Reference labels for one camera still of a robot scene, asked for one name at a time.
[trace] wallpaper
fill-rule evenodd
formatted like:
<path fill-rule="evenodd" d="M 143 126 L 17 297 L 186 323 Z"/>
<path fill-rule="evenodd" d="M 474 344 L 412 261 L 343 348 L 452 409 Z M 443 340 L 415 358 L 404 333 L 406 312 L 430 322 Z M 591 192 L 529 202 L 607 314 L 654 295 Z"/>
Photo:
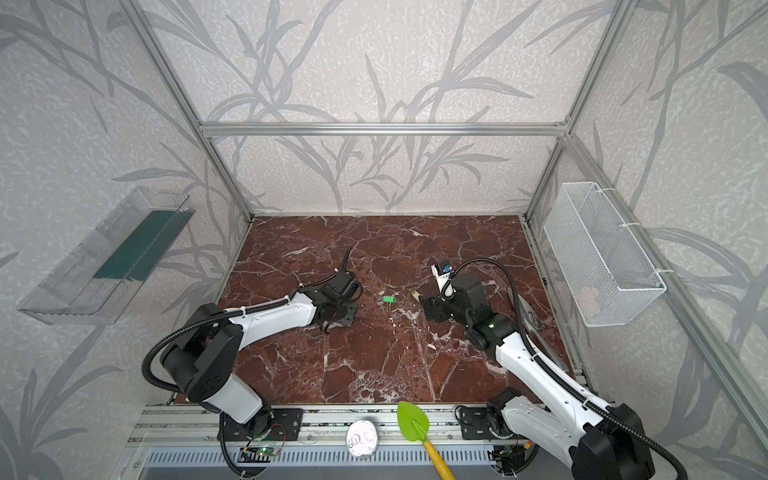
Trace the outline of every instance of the wallpaper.
<path fill-rule="evenodd" d="M 690 478 L 768 478 L 768 458 L 664 296 L 625 326 L 584 326 L 543 227 L 559 185 L 587 180 L 566 153 L 531 215 L 531 228 L 591 386 L 606 400 L 626 402 L 635 410 L 645 432 L 680 459 Z M 674 470 L 656 454 L 654 464 L 654 478 L 674 478 Z"/>
<path fill-rule="evenodd" d="M 251 210 L 265 214 L 521 213 L 554 145 L 552 137 L 216 140 Z"/>
<path fill-rule="evenodd" d="M 141 0 L 203 121 L 562 121 L 614 0 Z"/>
<path fill-rule="evenodd" d="M 0 474 L 108 475 L 165 392 L 144 353 L 217 295 L 247 230 L 116 5 L 0 5 Z M 16 306 L 136 186 L 196 210 L 112 326 L 48 326 Z"/>
<path fill-rule="evenodd" d="M 634 14 L 577 133 L 768 393 L 768 2 L 668 7 Z"/>

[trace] round silver lid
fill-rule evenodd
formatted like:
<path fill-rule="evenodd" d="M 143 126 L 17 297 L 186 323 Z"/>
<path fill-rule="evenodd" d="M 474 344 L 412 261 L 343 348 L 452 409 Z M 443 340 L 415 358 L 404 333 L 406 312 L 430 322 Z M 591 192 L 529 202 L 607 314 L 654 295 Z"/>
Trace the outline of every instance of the round silver lid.
<path fill-rule="evenodd" d="M 346 447 L 354 457 L 372 455 L 379 446 L 379 434 L 368 420 L 358 420 L 346 431 Z"/>

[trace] brown marble surface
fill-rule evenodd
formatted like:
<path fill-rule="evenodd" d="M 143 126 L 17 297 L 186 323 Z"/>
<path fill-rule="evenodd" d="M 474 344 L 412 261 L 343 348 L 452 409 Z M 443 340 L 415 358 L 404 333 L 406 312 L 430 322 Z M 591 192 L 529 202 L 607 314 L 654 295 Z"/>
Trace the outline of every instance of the brown marble surface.
<path fill-rule="evenodd" d="M 518 217 L 259 217 L 222 295 L 222 307 L 276 299 L 333 271 L 352 245 L 350 270 L 365 291 L 351 327 L 323 335 L 292 329 L 247 347 L 236 372 L 270 403 L 484 402 L 506 386 L 527 388 L 467 341 L 457 322 L 427 322 L 413 290 L 437 294 L 429 266 L 492 257 L 546 324 L 566 359 Z M 511 315 L 503 273 L 467 267 L 494 311 Z M 394 295 L 391 309 L 379 304 Z"/>

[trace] green spatula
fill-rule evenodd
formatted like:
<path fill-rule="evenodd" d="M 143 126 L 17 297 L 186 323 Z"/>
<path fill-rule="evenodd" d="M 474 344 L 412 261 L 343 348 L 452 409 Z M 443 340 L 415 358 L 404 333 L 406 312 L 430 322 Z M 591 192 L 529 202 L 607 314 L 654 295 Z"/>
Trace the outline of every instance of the green spatula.
<path fill-rule="evenodd" d="M 412 403 L 400 402 L 397 404 L 397 422 L 400 425 L 400 432 L 402 432 L 402 436 L 406 437 L 406 440 L 411 442 L 419 440 L 424 443 L 424 448 L 427 449 L 429 458 L 435 464 L 442 480 L 455 480 L 440 454 L 427 440 L 427 431 L 429 430 L 427 415 Z"/>

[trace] green object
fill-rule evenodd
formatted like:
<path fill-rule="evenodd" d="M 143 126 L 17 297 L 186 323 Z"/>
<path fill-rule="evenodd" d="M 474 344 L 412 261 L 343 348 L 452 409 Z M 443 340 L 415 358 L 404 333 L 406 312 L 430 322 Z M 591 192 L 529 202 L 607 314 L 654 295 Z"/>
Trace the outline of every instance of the green object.
<path fill-rule="evenodd" d="M 429 430 L 429 419 L 422 410 L 410 402 L 397 404 L 397 423 L 406 440 L 424 442 Z"/>
<path fill-rule="evenodd" d="M 145 281 L 193 211 L 153 210 L 107 258 L 94 278 Z"/>

